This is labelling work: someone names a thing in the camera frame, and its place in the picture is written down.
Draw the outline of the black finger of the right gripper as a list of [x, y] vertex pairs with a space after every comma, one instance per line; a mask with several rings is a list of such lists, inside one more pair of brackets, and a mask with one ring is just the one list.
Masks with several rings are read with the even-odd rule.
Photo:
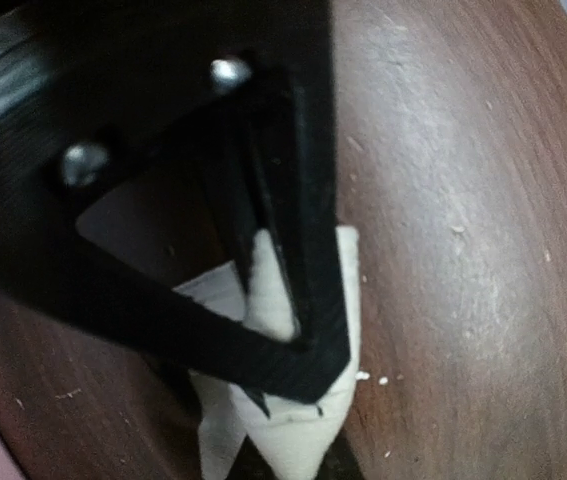
[[[351, 352], [336, 238], [326, 1], [0, 1], [0, 291], [56, 320], [305, 404]], [[193, 160], [236, 258], [268, 230], [288, 344], [171, 292], [79, 217]]]

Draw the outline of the beige brown striped sock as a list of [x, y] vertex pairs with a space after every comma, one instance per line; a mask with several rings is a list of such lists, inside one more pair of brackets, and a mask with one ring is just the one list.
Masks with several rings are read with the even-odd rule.
[[[358, 231], [336, 229], [347, 312], [351, 359], [315, 405], [266, 395], [259, 406], [239, 386], [197, 372], [190, 379], [202, 407], [198, 427], [202, 476], [226, 477], [245, 439], [250, 439], [278, 479], [315, 479], [353, 402], [360, 365], [361, 301]], [[249, 287], [241, 292], [232, 263], [176, 287], [205, 308], [275, 340], [296, 332], [289, 296], [269, 233], [259, 231], [252, 253]]]

